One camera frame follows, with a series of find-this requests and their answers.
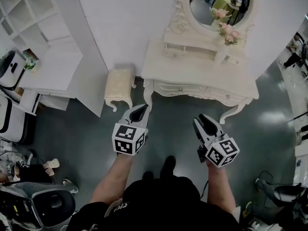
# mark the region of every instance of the upholstered stool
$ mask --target upholstered stool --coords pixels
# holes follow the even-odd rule
[[[110,70],[105,90],[106,105],[112,107],[116,112],[116,106],[111,101],[125,101],[128,103],[129,108],[132,108],[130,89],[131,87],[136,88],[134,83],[135,76],[132,69]]]

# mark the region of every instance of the foot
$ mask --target foot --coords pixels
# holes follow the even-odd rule
[[[251,205],[252,205],[252,202],[249,202],[249,203],[246,205],[246,208],[245,208],[245,210],[243,211],[243,218],[246,218],[246,217],[249,215]]]
[[[70,193],[78,193],[79,192],[78,187],[75,184],[73,184],[69,179],[64,179],[62,181],[62,183],[63,183],[64,186],[67,186],[69,188],[68,190],[70,191]]]
[[[60,167],[59,160],[57,158],[53,159],[52,161],[48,161],[46,163],[48,168],[57,168]]]
[[[150,171],[146,171],[142,176],[142,180],[153,180],[153,179],[154,179],[154,175]]]
[[[169,156],[164,162],[163,168],[160,171],[160,178],[173,176],[173,170],[177,161],[174,156]]]
[[[52,168],[47,168],[45,169],[45,172],[49,175],[49,176],[53,176],[54,175],[54,171]]]

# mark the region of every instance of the white robot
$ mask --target white robot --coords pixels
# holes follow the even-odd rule
[[[201,146],[198,149],[200,162],[210,160],[216,167],[231,163],[240,152],[233,138],[229,138],[221,125],[207,115],[193,119],[193,128]]]
[[[112,145],[117,153],[134,156],[145,143],[148,134],[150,107],[141,104],[127,110],[116,123],[112,134]]]

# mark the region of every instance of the vanity table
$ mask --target vanity table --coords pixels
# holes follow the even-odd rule
[[[220,118],[219,122],[225,124],[227,117],[239,113],[245,105],[259,98],[256,82],[245,65],[244,45],[229,46],[226,58],[217,64],[218,32],[210,31],[196,21],[189,0],[177,0],[176,5],[177,12],[164,39],[151,40],[148,45],[141,73],[144,99],[151,109],[154,91],[165,97],[188,95],[218,100],[233,107]],[[254,3],[245,23],[237,24],[238,31],[245,32],[251,25],[255,10]]]

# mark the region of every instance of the person's hand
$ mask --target person's hand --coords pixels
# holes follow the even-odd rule
[[[19,178],[19,167],[15,165],[14,167],[15,176]]]

